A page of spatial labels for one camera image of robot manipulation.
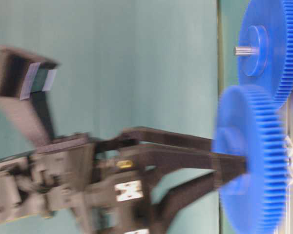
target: green wall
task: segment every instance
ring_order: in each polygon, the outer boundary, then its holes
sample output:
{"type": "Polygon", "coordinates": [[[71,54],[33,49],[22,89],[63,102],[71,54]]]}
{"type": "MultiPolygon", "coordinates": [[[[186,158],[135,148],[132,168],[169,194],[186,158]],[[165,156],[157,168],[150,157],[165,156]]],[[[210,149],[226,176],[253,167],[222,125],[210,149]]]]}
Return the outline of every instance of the green wall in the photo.
{"type": "MultiPolygon", "coordinates": [[[[144,125],[211,137],[217,105],[216,1],[0,0],[0,44],[60,61],[51,111],[59,135],[112,137],[144,125]]],[[[0,113],[0,157],[32,146],[0,113]]],[[[182,170],[154,191],[203,170],[182,170]]],[[[169,233],[219,233],[218,194],[180,213],[169,233]]],[[[68,211],[22,219],[0,234],[76,234],[68,211]]]]}

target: metal shaft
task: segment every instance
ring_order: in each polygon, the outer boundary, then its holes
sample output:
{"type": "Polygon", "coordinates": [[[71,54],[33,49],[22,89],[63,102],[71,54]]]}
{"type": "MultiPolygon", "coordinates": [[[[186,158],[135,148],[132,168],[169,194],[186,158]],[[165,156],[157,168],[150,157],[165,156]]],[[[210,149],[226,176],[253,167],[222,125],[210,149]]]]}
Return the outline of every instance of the metal shaft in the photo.
{"type": "Polygon", "coordinates": [[[254,54],[254,50],[250,46],[235,46],[234,54],[236,56],[250,56],[254,54]]]}

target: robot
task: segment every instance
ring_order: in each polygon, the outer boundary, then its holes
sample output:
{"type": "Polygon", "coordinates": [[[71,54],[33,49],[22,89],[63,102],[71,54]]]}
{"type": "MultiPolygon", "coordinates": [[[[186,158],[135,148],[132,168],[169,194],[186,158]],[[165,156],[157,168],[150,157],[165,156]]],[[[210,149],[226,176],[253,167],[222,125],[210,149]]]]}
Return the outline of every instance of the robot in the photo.
{"type": "Polygon", "coordinates": [[[59,64],[0,47],[0,109],[35,146],[0,160],[0,224],[70,209],[84,234],[163,234],[181,209],[219,190],[237,233],[273,233],[289,180],[278,110],[293,89],[293,0],[251,0],[235,51],[241,85],[222,94],[213,140],[146,127],[102,140],[56,137],[47,91],[59,64]],[[116,157],[102,157],[111,150],[116,157]],[[152,189],[181,168],[213,171],[152,204],[152,189]]]}

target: gear teeth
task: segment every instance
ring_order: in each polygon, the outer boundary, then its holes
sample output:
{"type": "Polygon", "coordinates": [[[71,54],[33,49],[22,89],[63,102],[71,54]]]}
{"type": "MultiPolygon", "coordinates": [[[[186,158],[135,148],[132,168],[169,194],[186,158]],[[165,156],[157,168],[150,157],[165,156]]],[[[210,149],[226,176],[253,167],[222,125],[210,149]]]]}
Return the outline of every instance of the gear teeth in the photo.
{"type": "Polygon", "coordinates": [[[288,100],[293,90],[293,0],[281,0],[286,15],[287,25],[287,52],[286,60],[281,78],[281,85],[278,87],[274,103],[277,108],[281,108],[288,100]]]}
{"type": "MultiPolygon", "coordinates": [[[[284,0],[284,2],[292,3],[293,0],[284,0]]],[[[293,10],[292,4],[288,4],[287,8],[293,10]]],[[[292,19],[293,11],[287,13],[288,19],[292,19]]],[[[288,61],[291,64],[293,63],[291,58],[288,58],[288,61]]],[[[289,75],[285,78],[293,78],[293,73],[289,72],[289,75]]],[[[285,89],[280,90],[280,93],[289,95],[292,86],[285,85],[284,87],[285,89]]],[[[272,100],[266,91],[255,85],[243,86],[243,90],[257,122],[261,140],[259,147],[263,152],[262,158],[264,160],[264,192],[260,204],[261,214],[258,223],[255,224],[255,233],[270,234],[280,223],[286,207],[289,163],[287,149],[285,148],[285,134],[282,122],[276,114],[276,106],[272,105],[272,100]]],[[[280,106],[286,100],[286,95],[278,96],[280,106]]]]}

